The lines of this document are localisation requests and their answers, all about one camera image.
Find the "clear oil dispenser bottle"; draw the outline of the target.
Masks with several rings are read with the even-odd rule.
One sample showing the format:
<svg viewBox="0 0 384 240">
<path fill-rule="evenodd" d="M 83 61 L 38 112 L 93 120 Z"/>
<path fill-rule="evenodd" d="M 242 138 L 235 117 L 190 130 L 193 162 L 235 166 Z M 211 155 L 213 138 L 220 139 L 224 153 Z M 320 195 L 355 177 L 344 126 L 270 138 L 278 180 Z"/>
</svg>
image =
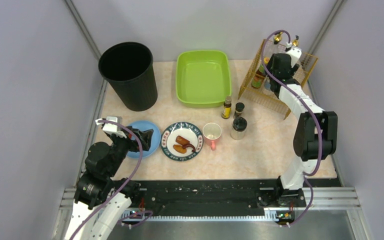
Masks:
<svg viewBox="0 0 384 240">
<path fill-rule="evenodd" d="M 277 54 L 281 51 L 281 45 L 280 42 L 282 41 L 282 31 L 279 31 L 274 37 L 273 37 L 273 44 L 271 47 L 272 54 Z"/>
</svg>

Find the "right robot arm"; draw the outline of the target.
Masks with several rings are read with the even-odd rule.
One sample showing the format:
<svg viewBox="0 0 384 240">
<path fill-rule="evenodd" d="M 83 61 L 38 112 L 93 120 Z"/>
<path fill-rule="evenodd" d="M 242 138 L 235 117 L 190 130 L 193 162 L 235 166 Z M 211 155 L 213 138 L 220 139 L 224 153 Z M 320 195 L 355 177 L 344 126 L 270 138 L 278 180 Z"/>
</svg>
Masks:
<svg viewBox="0 0 384 240">
<path fill-rule="evenodd" d="M 272 193 L 258 197 L 261 206 L 285 206 L 299 203 L 307 177 L 315 175 L 321 161 L 333 154 L 337 147 L 338 116 L 313 102 L 294 78 L 299 68 L 295 57 L 275 53 L 263 65 L 270 81 L 270 90 L 297 119 L 293 137 L 295 158 L 287 170 L 277 178 Z"/>
</svg>

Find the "orange food slice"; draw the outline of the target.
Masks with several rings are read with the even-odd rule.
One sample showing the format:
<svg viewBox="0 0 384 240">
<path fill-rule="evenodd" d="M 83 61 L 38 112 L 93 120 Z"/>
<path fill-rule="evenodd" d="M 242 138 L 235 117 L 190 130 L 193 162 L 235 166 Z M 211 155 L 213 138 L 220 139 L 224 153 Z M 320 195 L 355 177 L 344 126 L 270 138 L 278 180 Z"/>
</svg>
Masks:
<svg viewBox="0 0 384 240">
<path fill-rule="evenodd" d="M 182 146 L 182 145 L 179 145 L 179 144 L 174 144 L 174 145 L 173 145 L 173 149 L 174 149 L 176 152 L 180 153 L 180 154 L 185 154 L 185 153 L 187 152 L 187 149 L 186 149 L 186 148 L 183 148 L 183 146 Z"/>
</svg>

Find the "blue plate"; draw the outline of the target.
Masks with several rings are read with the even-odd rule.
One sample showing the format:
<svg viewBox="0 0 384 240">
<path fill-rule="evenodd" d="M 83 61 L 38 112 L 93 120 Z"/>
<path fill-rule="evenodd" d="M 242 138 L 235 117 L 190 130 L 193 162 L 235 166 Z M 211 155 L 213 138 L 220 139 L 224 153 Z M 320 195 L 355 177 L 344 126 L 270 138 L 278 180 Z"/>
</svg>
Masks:
<svg viewBox="0 0 384 240">
<path fill-rule="evenodd" d="M 134 129 L 138 129 L 142 132 L 146 131 L 146 130 L 153 130 L 153 133 L 151 136 L 150 148 L 147 151 L 143 151 L 142 159 L 147 158 L 150 155 L 152 155 L 157 150 L 157 148 L 159 147 L 160 142 L 161 142 L 161 132 L 160 132 L 160 129 L 158 128 L 158 126 L 155 123 L 148 121 L 148 120 L 134 121 L 134 122 L 130 123 L 128 126 L 134 128 Z"/>
</svg>

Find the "dark sauce dispenser bottle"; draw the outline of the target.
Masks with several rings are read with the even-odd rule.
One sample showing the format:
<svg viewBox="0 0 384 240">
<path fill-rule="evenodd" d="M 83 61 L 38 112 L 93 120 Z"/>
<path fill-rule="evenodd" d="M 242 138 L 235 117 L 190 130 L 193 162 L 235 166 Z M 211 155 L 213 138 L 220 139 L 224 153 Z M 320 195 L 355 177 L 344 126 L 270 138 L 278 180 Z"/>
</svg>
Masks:
<svg viewBox="0 0 384 240">
<path fill-rule="evenodd" d="M 299 46 L 299 44 L 300 44 L 300 38 L 299 38 L 298 35 L 295 36 L 295 39 L 292 41 L 291 44 L 292 44 L 292 46 L 294 46 L 294 47 L 298 47 L 298 46 Z"/>
</svg>

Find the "black lid seasoning jar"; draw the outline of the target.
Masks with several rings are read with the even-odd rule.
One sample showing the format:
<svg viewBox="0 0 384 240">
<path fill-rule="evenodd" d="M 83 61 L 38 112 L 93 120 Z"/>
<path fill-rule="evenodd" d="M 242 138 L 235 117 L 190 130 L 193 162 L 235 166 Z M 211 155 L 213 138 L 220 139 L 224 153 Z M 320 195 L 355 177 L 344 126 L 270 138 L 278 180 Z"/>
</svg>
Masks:
<svg viewBox="0 0 384 240">
<path fill-rule="evenodd" d="M 245 137 L 248 122 L 242 116 L 238 116 L 233 120 L 230 136 L 234 140 L 241 140 Z"/>
</svg>

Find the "pink mug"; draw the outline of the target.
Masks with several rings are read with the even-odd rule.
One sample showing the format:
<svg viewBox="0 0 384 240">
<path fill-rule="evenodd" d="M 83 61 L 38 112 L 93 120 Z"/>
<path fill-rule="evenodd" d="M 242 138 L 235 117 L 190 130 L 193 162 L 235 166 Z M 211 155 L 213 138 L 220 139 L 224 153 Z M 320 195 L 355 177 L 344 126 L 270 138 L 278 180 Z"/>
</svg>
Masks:
<svg viewBox="0 0 384 240">
<path fill-rule="evenodd" d="M 207 123 L 202 128 L 204 143 L 210 147 L 212 151 L 216 150 L 217 143 L 221 139 L 222 128 L 214 122 Z"/>
</svg>

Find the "green plastic basin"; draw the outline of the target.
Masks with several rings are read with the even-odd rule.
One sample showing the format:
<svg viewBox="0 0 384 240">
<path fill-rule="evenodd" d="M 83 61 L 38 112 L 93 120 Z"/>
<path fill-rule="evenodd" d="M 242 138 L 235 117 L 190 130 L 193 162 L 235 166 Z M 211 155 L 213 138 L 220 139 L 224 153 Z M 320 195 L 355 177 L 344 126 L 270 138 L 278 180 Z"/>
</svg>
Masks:
<svg viewBox="0 0 384 240">
<path fill-rule="evenodd" d="M 220 50 L 190 50 L 176 61 L 175 92 L 189 108 L 216 108 L 232 95 L 228 56 Z"/>
</svg>

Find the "brown sausage piece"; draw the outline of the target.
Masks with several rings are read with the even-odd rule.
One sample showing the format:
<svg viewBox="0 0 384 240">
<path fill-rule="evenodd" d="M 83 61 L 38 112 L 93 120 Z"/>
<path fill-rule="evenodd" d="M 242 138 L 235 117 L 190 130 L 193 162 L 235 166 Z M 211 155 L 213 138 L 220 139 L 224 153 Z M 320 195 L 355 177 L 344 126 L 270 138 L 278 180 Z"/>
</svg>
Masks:
<svg viewBox="0 0 384 240">
<path fill-rule="evenodd" d="M 175 142 L 178 143 L 179 145 L 185 145 L 185 144 L 190 143 L 189 140 L 187 140 L 186 138 L 184 138 L 184 137 L 182 137 L 182 136 L 180 136 L 180 135 L 178 135 L 178 136 L 176 137 Z"/>
</svg>

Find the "white plate green rim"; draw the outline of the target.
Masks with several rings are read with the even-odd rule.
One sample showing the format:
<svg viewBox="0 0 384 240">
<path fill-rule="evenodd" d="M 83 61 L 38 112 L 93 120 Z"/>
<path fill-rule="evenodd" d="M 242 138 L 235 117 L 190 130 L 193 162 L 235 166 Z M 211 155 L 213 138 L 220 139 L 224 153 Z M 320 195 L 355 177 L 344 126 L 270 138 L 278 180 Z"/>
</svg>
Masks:
<svg viewBox="0 0 384 240">
<path fill-rule="evenodd" d="M 190 122 L 175 122 L 161 134 L 160 148 L 166 157 L 174 161 L 185 162 L 195 158 L 203 145 L 202 131 Z"/>
</svg>

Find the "small black cap bottle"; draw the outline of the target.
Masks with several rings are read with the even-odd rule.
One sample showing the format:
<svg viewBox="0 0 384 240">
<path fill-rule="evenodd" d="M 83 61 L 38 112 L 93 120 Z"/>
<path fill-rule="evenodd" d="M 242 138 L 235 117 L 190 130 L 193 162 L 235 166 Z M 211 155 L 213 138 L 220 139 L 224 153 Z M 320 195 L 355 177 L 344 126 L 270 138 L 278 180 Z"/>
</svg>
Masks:
<svg viewBox="0 0 384 240">
<path fill-rule="evenodd" d="M 234 110 L 234 118 L 238 118 L 242 115 L 243 111 L 245 109 L 245 104 L 243 102 L 237 102 L 235 104 L 235 110 Z"/>
</svg>

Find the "small yellow label bottle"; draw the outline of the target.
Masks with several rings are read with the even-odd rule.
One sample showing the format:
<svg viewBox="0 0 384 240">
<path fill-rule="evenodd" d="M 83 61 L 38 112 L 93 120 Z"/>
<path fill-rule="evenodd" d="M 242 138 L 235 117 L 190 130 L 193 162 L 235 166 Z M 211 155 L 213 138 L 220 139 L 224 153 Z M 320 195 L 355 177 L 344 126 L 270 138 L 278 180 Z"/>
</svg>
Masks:
<svg viewBox="0 0 384 240">
<path fill-rule="evenodd" d="M 232 109 L 232 97 L 227 96 L 223 103 L 223 110 L 221 112 L 221 117 L 223 119 L 228 119 L 231 115 L 231 109 Z"/>
</svg>

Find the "black plastic trash bin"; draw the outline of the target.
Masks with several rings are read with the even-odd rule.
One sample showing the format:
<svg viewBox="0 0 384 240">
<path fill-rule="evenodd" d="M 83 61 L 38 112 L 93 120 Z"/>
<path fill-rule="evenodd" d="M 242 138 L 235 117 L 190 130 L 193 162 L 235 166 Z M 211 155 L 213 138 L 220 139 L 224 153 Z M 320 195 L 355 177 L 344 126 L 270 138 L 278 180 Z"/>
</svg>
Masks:
<svg viewBox="0 0 384 240">
<path fill-rule="evenodd" d="M 130 41 L 108 48 L 98 70 L 129 110 L 142 112 L 157 102 L 153 54 L 144 44 Z"/>
</svg>

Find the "green label sauce bottle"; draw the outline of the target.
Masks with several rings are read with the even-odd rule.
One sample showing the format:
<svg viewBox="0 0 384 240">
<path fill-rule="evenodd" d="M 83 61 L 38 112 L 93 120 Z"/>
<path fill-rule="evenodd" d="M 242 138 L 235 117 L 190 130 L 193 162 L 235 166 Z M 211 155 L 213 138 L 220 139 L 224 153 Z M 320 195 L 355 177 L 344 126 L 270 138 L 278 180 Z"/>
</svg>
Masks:
<svg viewBox="0 0 384 240">
<path fill-rule="evenodd" d="M 257 71 L 255 72 L 254 78 L 251 82 L 251 87 L 254 89 L 259 89 L 266 77 L 264 66 L 267 65 L 270 61 L 269 57 L 264 57 L 262 63 L 258 67 Z"/>
</svg>

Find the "silver lid glass jar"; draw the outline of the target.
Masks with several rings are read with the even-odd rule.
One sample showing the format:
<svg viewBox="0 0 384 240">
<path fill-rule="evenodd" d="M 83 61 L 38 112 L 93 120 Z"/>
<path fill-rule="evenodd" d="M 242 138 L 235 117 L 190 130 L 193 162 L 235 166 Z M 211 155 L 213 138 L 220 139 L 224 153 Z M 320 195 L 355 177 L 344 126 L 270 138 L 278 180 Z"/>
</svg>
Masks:
<svg viewBox="0 0 384 240">
<path fill-rule="evenodd" d="M 269 76 L 266 76 L 264 79 L 264 88 L 269 92 L 271 91 L 271 80 Z"/>
</svg>

